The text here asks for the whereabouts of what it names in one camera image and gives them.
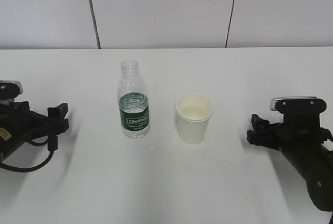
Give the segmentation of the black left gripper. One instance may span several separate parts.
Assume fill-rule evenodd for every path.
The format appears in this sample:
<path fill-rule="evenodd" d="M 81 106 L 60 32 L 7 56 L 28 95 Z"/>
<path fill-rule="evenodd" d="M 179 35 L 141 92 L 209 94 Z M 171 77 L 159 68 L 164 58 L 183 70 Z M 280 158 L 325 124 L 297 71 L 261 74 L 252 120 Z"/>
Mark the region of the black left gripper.
<path fill-rule="evenodd" d="M 66 117 L 68 104 L 61 103 L 47 109 L 46 116 L 30 110 L 28 101 L 1 103 L 1 138 L 38 138 L 41 134 L 58 136 L 69 128 Z"/>

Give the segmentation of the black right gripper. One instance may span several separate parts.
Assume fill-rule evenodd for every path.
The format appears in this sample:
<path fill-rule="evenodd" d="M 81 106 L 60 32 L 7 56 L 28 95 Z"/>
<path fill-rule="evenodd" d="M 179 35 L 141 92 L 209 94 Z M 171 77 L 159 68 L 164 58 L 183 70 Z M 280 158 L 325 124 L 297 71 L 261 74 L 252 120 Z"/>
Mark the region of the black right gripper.
<path fill-rule="evenodd" d="M 251 116 L 252 130 L 247 131 L 249 144 L 273 150 L 306 148 L 313 150 L 332 141 L 329 129 L 321 127 L 319 115 L 285 115 L 281 122 L 271 123 L 257 114 Z M 255 133 L 265 130 L 265 134 Z"/>

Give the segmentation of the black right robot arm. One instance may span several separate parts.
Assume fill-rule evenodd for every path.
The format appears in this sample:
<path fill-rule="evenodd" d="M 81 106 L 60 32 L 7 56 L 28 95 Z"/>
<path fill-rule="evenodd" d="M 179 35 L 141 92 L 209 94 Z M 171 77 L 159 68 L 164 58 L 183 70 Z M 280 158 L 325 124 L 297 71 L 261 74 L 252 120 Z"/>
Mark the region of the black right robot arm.
<path fill-rule="evenodd" d="M 258 115 L 251 116 L 250 144 L 277 150 L 306 182 L 313 204 L 321 211 L 332 211 L 332 151 L 323 143 L 332 140 L 322 128 L 318 115 L 284 115 L 281 123 L 271 124 Z"/>

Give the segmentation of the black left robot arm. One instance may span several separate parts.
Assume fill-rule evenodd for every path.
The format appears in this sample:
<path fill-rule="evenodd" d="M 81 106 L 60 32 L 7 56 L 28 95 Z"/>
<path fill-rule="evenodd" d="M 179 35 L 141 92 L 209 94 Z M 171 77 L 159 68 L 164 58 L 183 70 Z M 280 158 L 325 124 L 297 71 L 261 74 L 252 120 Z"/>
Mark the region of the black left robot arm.
<path fill-rule="evenodd" d="M 27 101 L 1 104 L 1 162 L 25 142 L 65 133 L 67 113 L 67 103 L 48 108 L 46 116 L 31 111 Z"/>

